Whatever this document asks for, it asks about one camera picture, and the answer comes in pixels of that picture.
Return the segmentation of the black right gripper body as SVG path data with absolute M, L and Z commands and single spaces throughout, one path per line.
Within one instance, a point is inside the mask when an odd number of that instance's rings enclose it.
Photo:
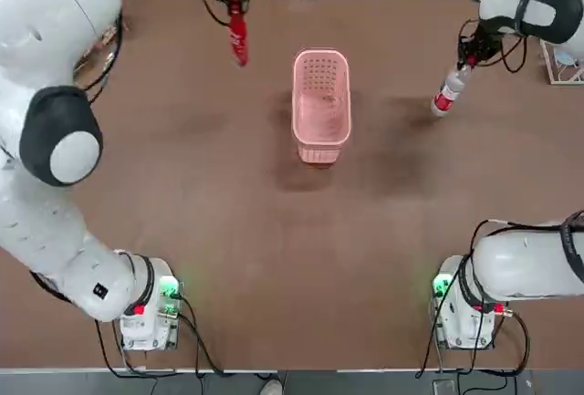
M 500 51 L 500 48 L 501 36 L 489 32 L 478 22 L 472 35 L 468 37 L 468 57 L 492 58 Z

